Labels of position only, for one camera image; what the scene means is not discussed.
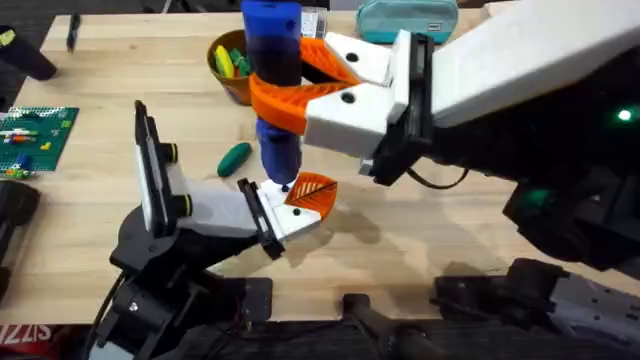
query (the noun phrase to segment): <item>green led light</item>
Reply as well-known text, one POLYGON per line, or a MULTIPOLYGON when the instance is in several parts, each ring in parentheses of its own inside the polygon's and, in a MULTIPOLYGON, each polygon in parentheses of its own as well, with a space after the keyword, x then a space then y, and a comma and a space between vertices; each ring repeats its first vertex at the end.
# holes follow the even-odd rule
POLYGON ((620 110, 618 113, 618 119, 621 121, 631 121, 633 114, 629 110, 620 110))
POLYGON ((551 191, 547 189, 535 189, 527 193, 526 199, 530 205, 542 206, 549 199, 551 191))

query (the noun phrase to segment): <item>black knob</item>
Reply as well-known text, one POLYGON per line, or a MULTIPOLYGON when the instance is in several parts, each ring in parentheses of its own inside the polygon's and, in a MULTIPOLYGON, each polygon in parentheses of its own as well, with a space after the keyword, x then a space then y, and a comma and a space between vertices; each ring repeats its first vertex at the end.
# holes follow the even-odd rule
POLYGON ((193 201, 191 195, 173 195, 171 197, 173 211, 179 218, 191 216, 193 214, 193 201))
POLYGON ((165 163, 175 164, 178 162, 178 146, 174 143, 162 143, 158 149, 160 154, 158 156, 165 161, 165 163))

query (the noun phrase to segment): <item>black clamp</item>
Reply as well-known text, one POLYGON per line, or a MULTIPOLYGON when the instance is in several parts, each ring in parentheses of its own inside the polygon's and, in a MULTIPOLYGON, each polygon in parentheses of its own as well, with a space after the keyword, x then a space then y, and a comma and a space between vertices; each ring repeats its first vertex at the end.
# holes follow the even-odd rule
POLYGON ((247 179, 241 179, 238 181, 238 187, 240 188, 240 192, 244 194, 245 199, 247 199, 251 216, 258 229, 256 235, 258 236, 260 245, 262 245, 262 248, 264 248, 264 251, 269 255, 271 260, 277 260, 282 256, 284 246, 278 241, 271 222, 262 207, 262 203, 258 197, 258 186, 255 182, 250 183, 247 179))

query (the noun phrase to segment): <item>red label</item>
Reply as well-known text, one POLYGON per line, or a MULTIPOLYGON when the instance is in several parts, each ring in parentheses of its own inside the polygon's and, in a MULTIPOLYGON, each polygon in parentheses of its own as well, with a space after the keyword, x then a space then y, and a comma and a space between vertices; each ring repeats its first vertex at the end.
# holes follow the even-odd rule
POLYGON ((58 359, 51 347, 51 328, 47 325, 2 325, 0 347, 20 354, 58 359))

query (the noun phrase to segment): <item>yellow object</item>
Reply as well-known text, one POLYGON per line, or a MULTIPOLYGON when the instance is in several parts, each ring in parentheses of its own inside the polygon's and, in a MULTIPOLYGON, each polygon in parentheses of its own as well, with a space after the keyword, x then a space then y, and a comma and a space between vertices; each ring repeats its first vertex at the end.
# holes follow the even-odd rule
POLYGON ((0 34, 0 46, 6 46, 11 44, 13 39, 16 38, 16 33, 13 30, 5 31, 0 34))
POLYGON ((225 77, 233 77, 233 63, 231 62, 231 56, 229 56, 227 49, 222 45, 218 45, 215 55, 218 72, 225 77))

